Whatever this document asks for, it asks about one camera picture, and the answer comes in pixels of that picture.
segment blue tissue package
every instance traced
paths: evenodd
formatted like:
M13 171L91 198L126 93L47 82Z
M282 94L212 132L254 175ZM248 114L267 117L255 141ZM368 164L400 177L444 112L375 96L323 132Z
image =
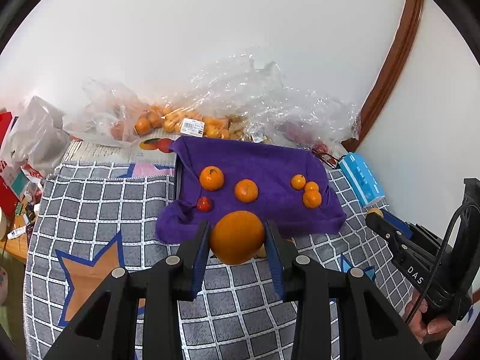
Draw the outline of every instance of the blue tissue package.
M362 207L374 205L385 197L382 186L377 182L361 155L348 153L338 164Z

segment white sticker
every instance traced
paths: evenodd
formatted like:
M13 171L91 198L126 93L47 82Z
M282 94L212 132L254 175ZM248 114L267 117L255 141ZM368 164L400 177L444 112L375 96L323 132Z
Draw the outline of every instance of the white sticker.
M184 118L180 132L185 135L192 135L193 137L203 137L203 128L205 127L205 123L199 122L195 119L188 119L188 117Z
M8 233L7 238L14 239L14 238L20 237L22 234L25 234L26 232L27 232L27 226L22 226Z
M251 133L250 136L254 143L260 143L267 139L267 137L261 131L255 131Z

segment red tomato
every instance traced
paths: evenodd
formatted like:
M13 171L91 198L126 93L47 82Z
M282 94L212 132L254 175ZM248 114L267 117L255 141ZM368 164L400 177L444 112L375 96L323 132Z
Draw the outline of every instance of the red tomato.
M212 211L212 199L206 198L205 196L198 199L197 208L203 212Z
M173 141L170 138L162 138L162 139L159 139L157 142L155 142L155 146L161 152L171 153L171 152L173 152L173 150L170 150L170 144L172 142Z

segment human hand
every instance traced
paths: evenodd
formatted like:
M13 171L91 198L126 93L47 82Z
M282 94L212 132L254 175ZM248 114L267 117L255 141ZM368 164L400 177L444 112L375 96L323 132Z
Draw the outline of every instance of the human hand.
M417 301L420 294L417 290L413 291L412 300L405 306L404 320L409 316L413 309L413 305ZM429 322L428 325L422 321L422 314L428 309L427 301L424 299L420 304L420 308L413 316L412 321L409 324L411 332L414 334L418 342L423 344L424 342L437 341L444 338L450 329L453 327L452 323L447 319L446 315L439 315Z

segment blue gripper pad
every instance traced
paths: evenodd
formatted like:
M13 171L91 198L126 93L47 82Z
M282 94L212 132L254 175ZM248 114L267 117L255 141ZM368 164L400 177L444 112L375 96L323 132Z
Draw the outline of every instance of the blue gripper pad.
M409 225L407 225L405 222L398 219L395 215L390 214L387 210L382 210L382 212L383 212L383 218L385 221L387 221L390 225L393 225L397 229L399 229L405 238L407 239L412 238L413 233L410 230Z
M265 251L267 253L270 274L272 275L273 287L277 295L283 299L283 264L282 261L280 261L280 256L273 240L272 232L268 226L265 226Z
M205 268L207 265L208 252L210 247L208 246L208 238L210 236L209 228L203 232L200 246L198 247L197 255L193 263L193 283L191 286L191 292L194 298L202 289L203 276L205 275Z

